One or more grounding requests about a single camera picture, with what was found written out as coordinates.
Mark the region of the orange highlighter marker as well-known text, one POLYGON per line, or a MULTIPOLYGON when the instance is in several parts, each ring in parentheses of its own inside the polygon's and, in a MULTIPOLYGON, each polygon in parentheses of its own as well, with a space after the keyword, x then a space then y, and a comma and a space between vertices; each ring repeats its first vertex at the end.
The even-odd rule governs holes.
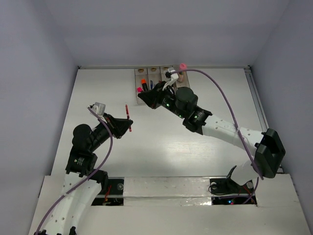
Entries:
POLYGON ((148 85, 147 85, 147 82, 146 82, 145 79, 141 79, 141 86, 142 86, 143 91, 146 92, 146 91, 149 90, 148 85))

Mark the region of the red slim pen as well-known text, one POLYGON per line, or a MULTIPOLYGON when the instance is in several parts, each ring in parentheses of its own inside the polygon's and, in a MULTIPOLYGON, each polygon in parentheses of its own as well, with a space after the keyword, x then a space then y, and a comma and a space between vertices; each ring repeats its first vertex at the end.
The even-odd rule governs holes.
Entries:
POLYGON ((127 119, 130 120, 129 108, 127 104, 125 104, 125 110, 126 110, 127 119))

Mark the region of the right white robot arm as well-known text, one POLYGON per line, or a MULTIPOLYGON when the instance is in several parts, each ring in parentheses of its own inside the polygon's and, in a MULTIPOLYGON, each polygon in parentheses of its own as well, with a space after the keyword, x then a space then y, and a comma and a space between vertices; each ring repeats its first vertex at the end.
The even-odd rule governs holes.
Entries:
POLYGON ((150 108, 160 106, 183 120, 191 132, 214 137, 247 151, 251 157, 242 165, 236 165, 224 179, 211 182, 215 195, 238 193, 247 182, 258 178, 274 178, 277 174, 285 148, 278 133, 273 129, 265 132, 237 127, 198 106, 198 96, 189 87, 176 91, 157 84, 152 90, 143 91, 138 97, 150 108))

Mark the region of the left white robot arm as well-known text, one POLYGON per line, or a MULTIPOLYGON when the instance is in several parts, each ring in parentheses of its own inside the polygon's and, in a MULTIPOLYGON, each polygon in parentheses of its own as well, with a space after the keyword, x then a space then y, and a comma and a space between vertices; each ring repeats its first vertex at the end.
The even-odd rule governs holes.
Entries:
POLYGON ((114 118, 106 113, 98 120, 99 124, 95 128, 87 124, 74 128, 60 197, 48 209, 35 234, 77 234, 79 224, 96 196, 110 189, 107 172, 95 167, 98 159, 95 150, 106 140, 121 138, 133 121, 129 118, 114 118))

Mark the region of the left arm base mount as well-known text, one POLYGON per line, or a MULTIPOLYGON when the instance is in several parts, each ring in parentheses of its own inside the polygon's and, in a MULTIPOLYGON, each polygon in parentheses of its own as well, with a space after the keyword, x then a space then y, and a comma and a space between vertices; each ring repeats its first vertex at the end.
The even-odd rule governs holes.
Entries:
POLYGON ((107 188, 92 202, 92 206, 123 206, 124 178, 109 178, 107 188))

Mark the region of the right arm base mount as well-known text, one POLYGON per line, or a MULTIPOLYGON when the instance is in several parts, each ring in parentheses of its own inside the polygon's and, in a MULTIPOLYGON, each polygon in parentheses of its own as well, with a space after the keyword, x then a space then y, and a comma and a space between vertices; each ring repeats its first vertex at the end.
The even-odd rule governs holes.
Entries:
POLYGON ((257 205, 252 180, 239 186, 227 184, 226 178, 211 178, 208 191, 213 205, 257 205))

